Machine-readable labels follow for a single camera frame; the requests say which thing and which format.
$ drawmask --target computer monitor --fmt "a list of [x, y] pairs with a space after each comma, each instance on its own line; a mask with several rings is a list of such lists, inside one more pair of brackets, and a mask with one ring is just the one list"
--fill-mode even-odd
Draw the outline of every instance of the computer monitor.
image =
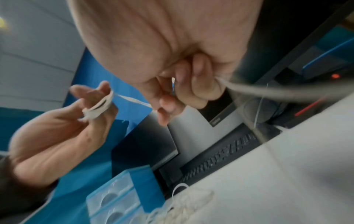
[[[265, 85], [354, 10], [354, 0], [265, 0], [248, 50], [234, 76]], [[216, 126], [236, 109], [230, 94], [199, 112]]]

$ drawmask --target white wall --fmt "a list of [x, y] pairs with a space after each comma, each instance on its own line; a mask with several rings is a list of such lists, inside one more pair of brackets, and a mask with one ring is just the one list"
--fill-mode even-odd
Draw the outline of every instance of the white wall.
[[60, 108], [85, 45], [65, 0], [0, 0], [0, 107]]

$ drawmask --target dark clothing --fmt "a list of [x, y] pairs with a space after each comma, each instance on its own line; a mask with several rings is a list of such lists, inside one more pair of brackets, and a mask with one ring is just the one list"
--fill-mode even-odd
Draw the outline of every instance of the dark clothing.
[[13, 175], [9, 158], [0, 155], [0, 224], [15, 224], [25, 219], [45, 203], [57, 184], [58, 181], [47, 188], [22, 184]]

